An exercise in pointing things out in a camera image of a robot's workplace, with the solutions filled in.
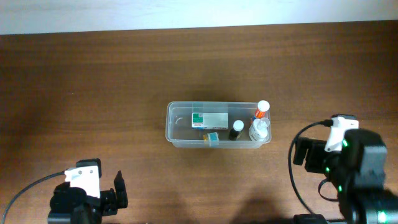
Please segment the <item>orange tube white cap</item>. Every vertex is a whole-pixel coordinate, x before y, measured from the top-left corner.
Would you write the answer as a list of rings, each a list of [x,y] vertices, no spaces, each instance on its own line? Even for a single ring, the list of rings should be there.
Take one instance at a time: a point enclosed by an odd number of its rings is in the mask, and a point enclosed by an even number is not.
[[[270,103],[266,100],[261,100],[257,104],[257,109],[251,118],[251,122],[256,119],[264,118],[270,109]]]

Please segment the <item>dark bottle white cap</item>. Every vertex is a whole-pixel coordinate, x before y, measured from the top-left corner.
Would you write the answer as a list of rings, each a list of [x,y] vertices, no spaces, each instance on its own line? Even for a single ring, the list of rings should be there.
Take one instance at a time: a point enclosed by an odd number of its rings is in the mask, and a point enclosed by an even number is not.
[[[240,137],[242,131],[244,129],[244,123],[241,120],[236,120],[233,123],[233,127],[229,132],[229,140],[235,141]]]

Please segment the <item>white squeeze bottle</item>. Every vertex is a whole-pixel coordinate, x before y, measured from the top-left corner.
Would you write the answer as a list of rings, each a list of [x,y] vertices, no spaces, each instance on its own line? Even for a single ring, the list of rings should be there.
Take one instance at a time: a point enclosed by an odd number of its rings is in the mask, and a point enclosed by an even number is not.
[[[268,118],[256,118],[251,127],[249,128],[249,137],[252,141],[260,141],[264,142],[268,140],[269,134],[269,126],[271,122]]]

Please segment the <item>clear plastic container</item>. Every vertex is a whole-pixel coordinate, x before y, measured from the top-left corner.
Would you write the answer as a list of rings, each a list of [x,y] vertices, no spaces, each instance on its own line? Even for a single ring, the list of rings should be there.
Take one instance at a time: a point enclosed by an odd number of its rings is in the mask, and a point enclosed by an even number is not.
[[[272,132],[269,126],[268,140],[251,140],[249,128],[256,109],[256,102],[173,101],[167,107],[165,137],[175,147],[182,148],[258,149],[271,141]],[[193,129],[192,113],[228,113],[228,129]],[[236,120],[244,123],[244,129],[237,140],[231,141],[228,136]],[[206,147],[203,135],[213,132],[218,133],[219,144]]]

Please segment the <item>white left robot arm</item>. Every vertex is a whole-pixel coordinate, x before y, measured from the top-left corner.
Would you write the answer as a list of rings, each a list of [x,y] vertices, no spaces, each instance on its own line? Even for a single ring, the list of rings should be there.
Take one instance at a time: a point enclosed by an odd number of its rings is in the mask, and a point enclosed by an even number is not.
[[[48,224],[100,224],[103,217],[114,216],[127,208],[128,198],[122,172],[114,179],[114,188],[100,192],[98,198],[89,196],[81,187],[66,181],[56,186],[50,200]]]

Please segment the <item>white medicine box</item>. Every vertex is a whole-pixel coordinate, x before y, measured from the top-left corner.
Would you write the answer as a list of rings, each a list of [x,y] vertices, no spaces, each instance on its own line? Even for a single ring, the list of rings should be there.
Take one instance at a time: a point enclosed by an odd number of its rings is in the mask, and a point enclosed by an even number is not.
[[[228,113],[192,113],[193,129],[228,129]]]

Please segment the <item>gold lid balm jar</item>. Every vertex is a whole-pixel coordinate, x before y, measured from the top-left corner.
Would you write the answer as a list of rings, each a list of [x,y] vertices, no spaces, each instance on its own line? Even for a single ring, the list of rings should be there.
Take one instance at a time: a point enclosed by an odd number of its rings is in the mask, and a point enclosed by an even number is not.
[[[203,135],[204,145],[206,147],[216,147],[219,144],[219,135],[217,132]]]

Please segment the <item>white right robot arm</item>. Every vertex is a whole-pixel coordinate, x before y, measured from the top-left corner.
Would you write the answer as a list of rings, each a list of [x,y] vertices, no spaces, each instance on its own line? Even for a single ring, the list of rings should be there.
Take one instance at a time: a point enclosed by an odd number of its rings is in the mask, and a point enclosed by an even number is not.
[[[341,143],[341,151],[326,152],[325,141],[299,137],[293,163],[325,175],[347,223],[397,223],[397,195],[384,188],[387,147],[381,136],[349,129]]]

